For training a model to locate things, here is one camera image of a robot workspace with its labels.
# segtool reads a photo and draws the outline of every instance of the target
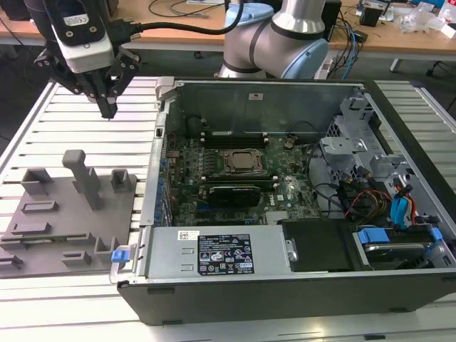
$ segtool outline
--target aluminum profile table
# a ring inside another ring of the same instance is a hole
[[[456,191],[456,122],[424,88],[407,81],[376,82],[437,169]],[[393,152],[400,152],[380,127]]]
[[[19,182],[26,168],[47,167],[53,177],[69,176],[61,157],[68,148],[82,148],[86,164],[99,175],[126,167],[138,176],[130,226],[130,242],[135,242],[157,115],[154,85],[154,78],[136,78],[119,98],[119,112],[109,123],[83,95],[49,84],[0,158],[0,234],[24,192]],[[451,295],[409,314],[149,327],[139,322],[107,274],[0,280],[3,341],[364,341],[372,334],[387,341],[454,341],[455,316],[456,295]]]

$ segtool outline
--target electronic equipment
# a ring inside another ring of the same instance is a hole
[[[110,275],[143,323],[406,312],[456,291],[456,195],[376,83],[156,91],[140,236]]]
[[[5,11],[9,20],[30,20],[30,13],[27,10],[24,0],[0,0],[0,7]]]
[[[369,35],[361,31],[353,31],[355,39],[359,43],[365,43],[368,40]]]
[[[321,13],[321,20],[323,20],[325,24],[323,38],[325,38],[327,41],[331,40],[341,7],[341,0],[325,1],[325,6],[323,7],[323,12]]]
[[[378,2],[363,2],[359,24],[363,26],[376,27],[378,19],[385,12],[386,5]]]

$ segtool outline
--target blue latch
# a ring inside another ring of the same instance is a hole
[[[432,227],[430,233],[436,242],[443,239],[442,232],[437,227]]]
[[[361,244],[378,244],[378,243],[387,243],[390,241],[390,238],[386,234],[385,228],[364,228],[358,232],[358,238],[361,241]]]
[[[129,262],[130,261],[130,251],[125,249],[117,249],[111,255],[112,262]]]

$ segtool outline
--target floor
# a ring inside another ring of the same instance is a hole
[[[33,107],[48,82],[45,71],[36,68],[33,60],[41,52],[39,47],[17,46],[18,58],[14,61],[0,56],[0,154]],[[202,53],[196,59],[187,51],[141,51],[144,60],[141,76],[212,77],[222,64],[221,53]],[[350,79],[414,81],[424,86],[446,108],[456,96],[456,63],[446,70],[436,68],[431,77],[425,75],[432,61],[405,61],[399,72],[391,73],[392,61],[374,58],[360,59],[349,74]],[[343,75],[344,70],[336,74]],[[450,109],[456,118],[456,104]]]

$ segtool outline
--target motherboard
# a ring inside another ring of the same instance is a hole
[[[277,224],[320,217],[303,173],[308,146],[287,136],[257,140],[185,139],[167,143],[172,225]]]

